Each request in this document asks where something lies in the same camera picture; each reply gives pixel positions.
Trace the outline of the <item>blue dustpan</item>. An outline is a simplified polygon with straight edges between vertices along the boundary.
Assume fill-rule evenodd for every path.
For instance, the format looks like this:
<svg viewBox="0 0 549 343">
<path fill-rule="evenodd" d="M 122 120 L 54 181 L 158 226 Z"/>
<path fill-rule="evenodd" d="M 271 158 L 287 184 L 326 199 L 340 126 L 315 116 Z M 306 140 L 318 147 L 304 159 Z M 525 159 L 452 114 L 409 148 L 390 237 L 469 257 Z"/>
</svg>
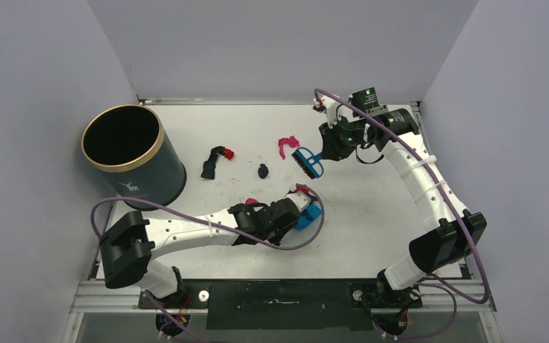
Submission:
<svg viewBox="0 0 549 343">
<path fill-rule="evenodd" d="M 310 226 L 315 220 L 321 217 L 322 210 L 316 204 L 309 204 L 302 212 L 294 227 L 297 231 L 302 231 Z"/>
</svg>

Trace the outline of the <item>blue hand brush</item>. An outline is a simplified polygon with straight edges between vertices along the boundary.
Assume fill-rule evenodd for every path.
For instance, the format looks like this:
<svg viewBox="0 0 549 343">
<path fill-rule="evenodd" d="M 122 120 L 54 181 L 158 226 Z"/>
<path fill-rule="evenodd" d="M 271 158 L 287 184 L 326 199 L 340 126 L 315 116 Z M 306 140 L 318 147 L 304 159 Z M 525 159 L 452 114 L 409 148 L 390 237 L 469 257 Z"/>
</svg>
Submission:
<svg viewBox="0 0 549 343">
<path fill-rule="evenodd" d="M 321 153 L 300 146 L 292 153 L 292 158 L 310 179 L 319 179 L 324 174 Z"/>
</svg>

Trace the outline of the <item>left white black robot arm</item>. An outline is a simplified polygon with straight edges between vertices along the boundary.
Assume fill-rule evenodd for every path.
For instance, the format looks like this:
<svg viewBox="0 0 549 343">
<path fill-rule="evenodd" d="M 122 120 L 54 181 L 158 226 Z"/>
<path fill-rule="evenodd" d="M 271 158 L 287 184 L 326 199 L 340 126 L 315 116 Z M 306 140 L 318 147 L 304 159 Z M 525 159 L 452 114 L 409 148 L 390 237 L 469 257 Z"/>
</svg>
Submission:
<svg viewBox="0 0 549 343">
<path fill-rule="evenodd" d="M 140 211 L 126 213 L 99 240 L 104 281 L 108 289 L 138 286 L 164 306 L 184 300 L 179 270 L 159 258 L 207 246 L 234 247 L 268 243 L 279 246 L 293 229 L 309 199 L 287 194 L 269 205 L 236 204 L 213 214 L 188 219 L 146 218 Z"/>
</svg>

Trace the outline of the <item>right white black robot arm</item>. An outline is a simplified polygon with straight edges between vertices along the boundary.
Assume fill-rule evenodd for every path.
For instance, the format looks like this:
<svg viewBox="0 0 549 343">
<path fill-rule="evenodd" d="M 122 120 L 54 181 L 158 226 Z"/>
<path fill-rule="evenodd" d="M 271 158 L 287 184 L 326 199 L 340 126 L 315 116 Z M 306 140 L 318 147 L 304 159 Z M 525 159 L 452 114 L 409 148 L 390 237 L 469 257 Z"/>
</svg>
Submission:
<svg viewBox="0 0 549 343">
<path fill-rule="evenodd" d="M 319 127 L 321 158 L 340 161 L 359 147 L 376 148 L 395 168 L 422 220 L 423 234 L 378 274 L 379 303 L 396 305 L 405 289 L 474 252 L 487 226 L 485 217 L 470 211 L 447 184 L 410 110 L 380 111 L 374 89 L 353 94 L 351 101 L 316 91 L 313 104 L 326 117 Z"/>
</svg>

